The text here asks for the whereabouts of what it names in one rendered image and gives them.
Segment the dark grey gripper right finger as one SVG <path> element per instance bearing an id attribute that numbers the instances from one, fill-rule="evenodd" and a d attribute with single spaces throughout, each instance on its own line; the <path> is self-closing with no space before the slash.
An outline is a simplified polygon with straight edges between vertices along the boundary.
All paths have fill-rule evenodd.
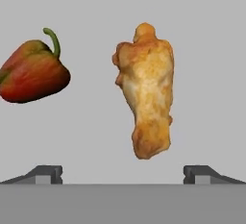
<path id="1" fill-rule="evenodd" d="M 220 175 L 208 165 L 185 165 L 184 166 L 185 185 L 221 185 L 221 184 L 240 184 L 239 181 L 228 176 Z"/>

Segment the golden fried chicken drumstick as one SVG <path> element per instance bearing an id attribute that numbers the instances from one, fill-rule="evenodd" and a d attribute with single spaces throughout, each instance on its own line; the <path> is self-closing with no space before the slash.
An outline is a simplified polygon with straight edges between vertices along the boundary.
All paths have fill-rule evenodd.
<path id="1" fill-rule="evenodd" d="M 149 160 L 170 147 L 174 54 L 171 44 L 159 39 L 154 26 L 141 23 L 131 42 L 120 42 L 112 55 L 121 88 L 135 117 L 132 133 L 135 155 Z"/>

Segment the red bell pepper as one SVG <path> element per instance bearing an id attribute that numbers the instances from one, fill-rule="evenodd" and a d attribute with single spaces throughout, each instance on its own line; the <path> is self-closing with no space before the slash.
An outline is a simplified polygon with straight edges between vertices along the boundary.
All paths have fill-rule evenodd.
<path id="1" fill-rule="evenodd" d="M 28 103 L 60 92 L 67 87 L 71 74 L 60 61 L 61 47 L 56 34 L 48 35 L 54 51 L 39 39 L 22 43 L 0 68 L 0 96 L 11 103 Z"/>

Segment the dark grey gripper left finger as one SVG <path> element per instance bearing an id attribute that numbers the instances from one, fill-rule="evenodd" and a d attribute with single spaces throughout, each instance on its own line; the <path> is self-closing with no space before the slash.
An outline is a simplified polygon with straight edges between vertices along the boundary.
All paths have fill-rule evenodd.
<path id="1" fill-rule="evenodd" d="M 25 175 L 11 178 L 1 185 L 61 185 L 62 166 L 61 165 L 38 165 Z"/>

